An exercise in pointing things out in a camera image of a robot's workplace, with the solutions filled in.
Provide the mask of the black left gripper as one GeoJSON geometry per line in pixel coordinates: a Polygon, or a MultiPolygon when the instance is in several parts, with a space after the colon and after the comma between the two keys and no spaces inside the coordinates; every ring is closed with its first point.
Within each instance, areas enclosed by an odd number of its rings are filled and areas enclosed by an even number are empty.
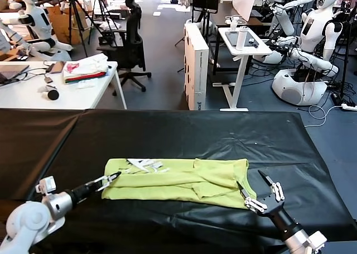
{"type": "Polygon", "coordinates": [[[114,180],[120,176],[120,171],[110,175],[101,176],[86,184],[75,187],[71,190],[71,199],[73,203],[81,203],[83,200],[92,195],[96,191],[102,191],[107,188],[114,180]]]}

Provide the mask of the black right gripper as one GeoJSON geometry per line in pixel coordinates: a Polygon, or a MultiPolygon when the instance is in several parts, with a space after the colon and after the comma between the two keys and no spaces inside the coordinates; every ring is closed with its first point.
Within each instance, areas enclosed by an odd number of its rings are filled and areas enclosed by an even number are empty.
{"type": "Polygon", "coordinates": [[[269,218],[278,229],[281,237],[291,237],[301,230],[301,225],[297,223],[284,209],[284,193],[282,185],[278,181],[273,181],[270,176],[263,171],[258,171],[263,180],[271,188],[275,195],[274,199],[263,199],[263,202],[249,196],[244,187],[237,181],[241,195],[244,198],[245,206],[262,217],[269,218]]]}

